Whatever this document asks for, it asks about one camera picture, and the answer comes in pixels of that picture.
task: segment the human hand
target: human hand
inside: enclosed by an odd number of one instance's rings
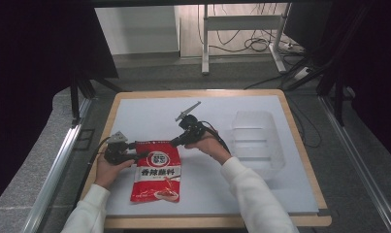
[[[118,165],[113,165],[104,158],[104,154],[100,153],[96,160],[96,178],[95,184],[98,184],[105,189],[109,189],[111,184],[114,182],[119,172],[124,168],[130,167],[134,164],[134,160],[128,160]]]
[[[232,155],[215,139],[210,132],[205,132],[200,141],[185,145],[186,149],[199,149],[201,152],[210,155],[213,159],[223,165]]]

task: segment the red package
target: red package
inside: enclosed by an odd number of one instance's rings
[[[169,141],[136,142],[137,153],[149,152],[138,160],[132,202],[179,201],[180,158]]]

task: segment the white sleeve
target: white sleeve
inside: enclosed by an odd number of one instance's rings
[[[228,159],[221,174],[237,198],[241,216],[249,233],[292,233],[298,229],[282,208],[265,181],[238,158]]]
[[[100,232],[104,231],[107,214],[105,207],[110,192],[93,184],[82,201],[71,212],[62,232]]]

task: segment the gray carpet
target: gray carpet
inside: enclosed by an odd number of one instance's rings
[[[169,89],[242,89],[278,75],[270,57],[212,61],[211,73],[202,76],[199,60],[155,65],[145,62],[122,65],[117,61],[119,80],[113,83],[127,90]],[[277,88],[280,80],[254,88]],[[333,217],[329,227],[300,227],[300,232],[387,232],[375,205],[356,173],[348,154],[314,92],[317,80],[287,92],[289,105],[305,142],[310,162]],[[86,164],[98,145],[115,93],[94,83],[93,99],[82,130],[83,136],[72,151],[68,166],[43,218],[39,232],[59,232],[72,211]],[[70,127],[68,90],[57,94],[50,121],[39,142],[0,200],[0,232],[17,232],[22,228],[30,207],[48,174],[54,156]],[[391,155],[351,110],[344,104],[345,128],[361,151],[377,183],[391,203]],[[85,138],[92,136],[90,142]],[[235,230],[128,230],[126,232],[245,232]]]

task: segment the clear plastic container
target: clear plastic container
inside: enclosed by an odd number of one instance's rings
[[[271,113],[239,111],[232,124],[233,154],[265,180],[285,166],[284,154]]]

